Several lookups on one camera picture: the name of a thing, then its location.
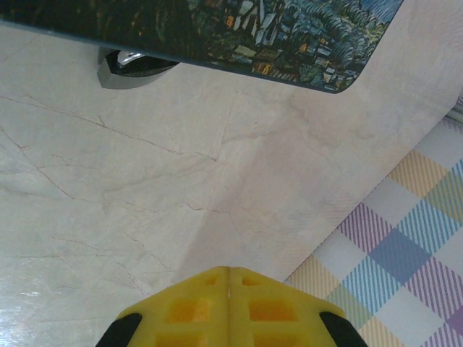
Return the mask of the dark blue painted box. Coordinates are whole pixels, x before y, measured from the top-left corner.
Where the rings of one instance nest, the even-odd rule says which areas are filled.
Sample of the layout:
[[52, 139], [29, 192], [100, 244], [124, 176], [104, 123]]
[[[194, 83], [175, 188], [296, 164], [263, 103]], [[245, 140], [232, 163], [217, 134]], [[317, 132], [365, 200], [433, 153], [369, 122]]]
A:
[[403, 0], [0, 0], [0, 21], [110, 50], [341, 93]]

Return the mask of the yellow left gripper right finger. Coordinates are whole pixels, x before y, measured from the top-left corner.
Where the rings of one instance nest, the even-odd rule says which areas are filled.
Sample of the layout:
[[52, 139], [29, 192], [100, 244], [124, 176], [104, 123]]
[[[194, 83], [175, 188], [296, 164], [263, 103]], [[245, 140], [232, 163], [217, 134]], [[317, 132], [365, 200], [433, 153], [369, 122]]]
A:
[[232, 267], [229, 347], [365, 347], [365, 341], [335, 304]]

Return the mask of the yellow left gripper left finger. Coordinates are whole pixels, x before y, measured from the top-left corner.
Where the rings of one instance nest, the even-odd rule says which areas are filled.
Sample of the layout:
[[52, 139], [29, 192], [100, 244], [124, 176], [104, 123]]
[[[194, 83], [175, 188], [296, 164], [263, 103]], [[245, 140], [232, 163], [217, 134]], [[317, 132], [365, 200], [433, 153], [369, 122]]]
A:
[[123, 310], [95, 347], [228, 347], [229, 269], [213, 267]]

